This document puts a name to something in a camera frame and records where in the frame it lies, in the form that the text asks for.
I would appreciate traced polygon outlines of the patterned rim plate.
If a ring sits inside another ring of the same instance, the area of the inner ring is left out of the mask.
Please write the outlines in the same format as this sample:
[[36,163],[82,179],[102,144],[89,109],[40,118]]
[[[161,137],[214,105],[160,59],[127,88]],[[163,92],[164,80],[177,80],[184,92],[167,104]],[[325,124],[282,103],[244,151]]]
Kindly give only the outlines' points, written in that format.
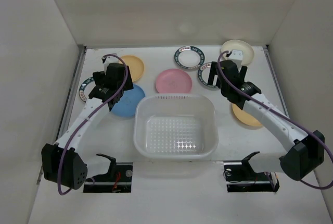
[[195,46],[180,47],[174,53],[175,63],[183,69],[196,70],[205,62],[204,52]]
[[209,78],[212,62],[204,63],[198,69],[198,81],[206,87],[206,89],[218,90],[221,88],[218,76],[215,74],[213,80]]
[[95,87],[95,81],[93,77],[85,79],[79,86],[78,96],[82,102],[86,102],[89,98],[90,92]]

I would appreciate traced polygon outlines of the cream plate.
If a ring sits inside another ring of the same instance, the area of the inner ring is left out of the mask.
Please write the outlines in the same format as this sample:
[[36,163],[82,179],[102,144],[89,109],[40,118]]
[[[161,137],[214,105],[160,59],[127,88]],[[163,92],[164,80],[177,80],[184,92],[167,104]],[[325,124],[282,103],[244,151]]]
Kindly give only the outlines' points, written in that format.
[[243,51],[244,58],[242,61],[242,66],[248,66],[251,64],[254,58],[254,50],[248,43],[241,40],[229,40],[222,45],[221,53],[225,51],[228,51],[229,53],[233,49]]

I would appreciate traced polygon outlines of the blue plate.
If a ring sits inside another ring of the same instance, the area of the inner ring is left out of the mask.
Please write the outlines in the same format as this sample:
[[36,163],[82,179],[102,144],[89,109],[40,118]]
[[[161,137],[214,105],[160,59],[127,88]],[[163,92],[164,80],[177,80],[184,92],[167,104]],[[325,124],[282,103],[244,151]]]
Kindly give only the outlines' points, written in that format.
[[145,97],[144,90],[134,85],[133,89],[125,91],[121,99],[114,105],[111,112],[119,117],[133,117],[138,103]]

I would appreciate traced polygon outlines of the patterned rim plate top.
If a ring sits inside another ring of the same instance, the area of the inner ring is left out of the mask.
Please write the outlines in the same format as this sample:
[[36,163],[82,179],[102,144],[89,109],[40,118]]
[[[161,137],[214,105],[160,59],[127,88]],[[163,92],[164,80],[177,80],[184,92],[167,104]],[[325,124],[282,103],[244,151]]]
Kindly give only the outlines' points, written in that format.
[[183,69],[196,70],[205,62],[204,52],[195,46],[180,47],[174,53],[175,63]]

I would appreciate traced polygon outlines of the orange plate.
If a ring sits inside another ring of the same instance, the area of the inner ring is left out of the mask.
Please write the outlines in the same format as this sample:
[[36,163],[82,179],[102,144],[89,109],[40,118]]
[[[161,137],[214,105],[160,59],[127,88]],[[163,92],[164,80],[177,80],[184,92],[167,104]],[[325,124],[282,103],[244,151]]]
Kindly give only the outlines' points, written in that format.
[[133,55],[125,55],[121,56],[121,59],[126,63],[126,65],[130,69],[130,74],[132,78],[132,82],[137,82],[142,76],[145,71],[145,65],[143,61]]
[[232,111],[235,117],[242,123],[250,127],[262,127],[263,125],[253,116],[241,110],[237,105],[232,104]]

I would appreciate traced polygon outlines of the pink plate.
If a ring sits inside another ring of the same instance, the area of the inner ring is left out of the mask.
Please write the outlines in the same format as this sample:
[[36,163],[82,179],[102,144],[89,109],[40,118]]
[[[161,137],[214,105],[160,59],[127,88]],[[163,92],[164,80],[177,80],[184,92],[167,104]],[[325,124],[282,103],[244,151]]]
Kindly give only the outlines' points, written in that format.
[[159,93],[190,93],[193,82],[185,71],[167,69],[156,78],[155,87]]

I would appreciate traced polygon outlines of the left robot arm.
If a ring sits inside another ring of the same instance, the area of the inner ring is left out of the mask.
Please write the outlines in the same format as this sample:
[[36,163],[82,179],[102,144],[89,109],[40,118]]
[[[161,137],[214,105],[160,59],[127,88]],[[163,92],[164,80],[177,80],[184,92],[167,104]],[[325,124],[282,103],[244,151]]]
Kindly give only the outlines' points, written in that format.
[[72,126],[54,143],[42,148],[43,175],[47,181],[57,184],[60,195],[69,190],[79,189],[86,179],[102,176],[106,180],[117,174],[116,159],[98,153],[84,161],[82,152],[92,133],[124,91],[133,89],[130,69],[124,63],[109,63],[106,70],[93,73],[95,82],[81,113]]

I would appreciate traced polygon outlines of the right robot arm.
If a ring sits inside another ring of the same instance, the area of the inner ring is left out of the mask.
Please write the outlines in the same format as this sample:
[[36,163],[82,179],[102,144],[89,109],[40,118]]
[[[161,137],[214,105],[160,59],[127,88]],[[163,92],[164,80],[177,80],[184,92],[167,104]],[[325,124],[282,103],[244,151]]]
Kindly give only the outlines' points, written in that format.
[[285,153],[251,153],[242,160],[241,174],[248,180],[261,172],[283,172],[300,181],[324,161],[324,136],[307,133],[269,102],[261,90],[244,81],[247,67],[231,60],[212,62],[209,80],[218,77],[221,94],[239,109],[258,120],[283,146]]

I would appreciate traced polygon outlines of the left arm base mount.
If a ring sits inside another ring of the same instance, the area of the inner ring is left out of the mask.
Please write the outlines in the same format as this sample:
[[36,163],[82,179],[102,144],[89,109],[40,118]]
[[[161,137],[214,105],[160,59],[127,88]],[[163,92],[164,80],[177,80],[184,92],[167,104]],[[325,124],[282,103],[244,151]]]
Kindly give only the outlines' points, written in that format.
[[84,193],[130,193],[133,163],[117,162],[114,157],[97,154],[88,162]]

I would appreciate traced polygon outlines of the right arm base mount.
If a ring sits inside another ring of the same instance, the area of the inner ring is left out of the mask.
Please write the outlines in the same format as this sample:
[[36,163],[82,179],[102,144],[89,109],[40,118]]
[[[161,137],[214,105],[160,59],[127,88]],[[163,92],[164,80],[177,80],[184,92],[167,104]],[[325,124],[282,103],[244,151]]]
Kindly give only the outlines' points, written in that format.
[[223,177],[228,193],[273,192],[280,188],[276,173],[254,172],[249,160],[259,152],[253,152],[242,160],[224,161]]

